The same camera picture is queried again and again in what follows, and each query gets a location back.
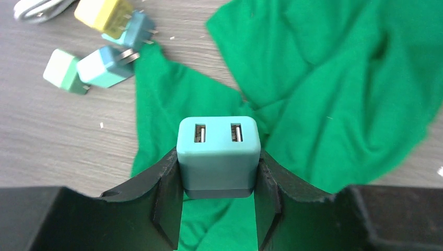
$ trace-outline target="teal usb charger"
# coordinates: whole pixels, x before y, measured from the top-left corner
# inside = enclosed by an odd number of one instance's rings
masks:
[[[257,124],[250,117],[191,117],[180,123],[177,156],[191,199],[252,194],[260,158]]]
[[[134,75],[131,62],[139,57],[131,49],[122,52],[107,45],[78,61],[78,76],[89,85],[109,88]]]

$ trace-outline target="metal prong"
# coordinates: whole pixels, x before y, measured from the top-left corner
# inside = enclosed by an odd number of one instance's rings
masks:
[[[136,52],[134,50],[128,49],[128,50],[122,52],[122,54],[120,54],[120,56],[117,58],[117,60],[125,59],[125,58],[127,58],[127,57],[129,57],[129,56],[131,56],[131,55],[133,55],[135,53]]]
[[[126,60],[124,61],[124,64],[129,64],[129,63],[131,63],[132,61],[134,61],[134,60],[136,60],[138,58],[140,58],[140,54],[139,53],[134,53],[134,54],[132,54],[132,55],[130,55],[130,56],[128,56],[126,58]]]

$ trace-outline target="blue charger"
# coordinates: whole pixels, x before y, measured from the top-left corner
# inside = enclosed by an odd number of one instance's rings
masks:
[[[121,52],[107,45],[77,63],[78,76],[84,83],[109,88],[134,75],[131,62],[139,57],[132,49]]]
[[[192,117],[180,123],[177,157],[191,199],[252,194],[260,159],[257,124],[250,117]]]
[[[153,43],[151,38],[156,33],[154,21],[136,10],[132,13],[132,18],[119,39],[113,39],[106,34],[102,34],[101,37],[120,46],[139,51],[145,43]]]

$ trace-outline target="black holder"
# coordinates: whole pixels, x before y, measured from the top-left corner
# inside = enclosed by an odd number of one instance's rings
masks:
[[[254,192],[259,250],[443,250],[443,190],[348,186],[331,195],[262,151]],[[178,248],[177,153],[99,198],[66,187],[0,189],[0,250]]]

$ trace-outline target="yellow charger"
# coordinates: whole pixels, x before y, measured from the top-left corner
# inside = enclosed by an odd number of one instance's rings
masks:
[[[134,7],[126,0],[81,0],[74,15],[87,26],[118,39],[133,11]]]

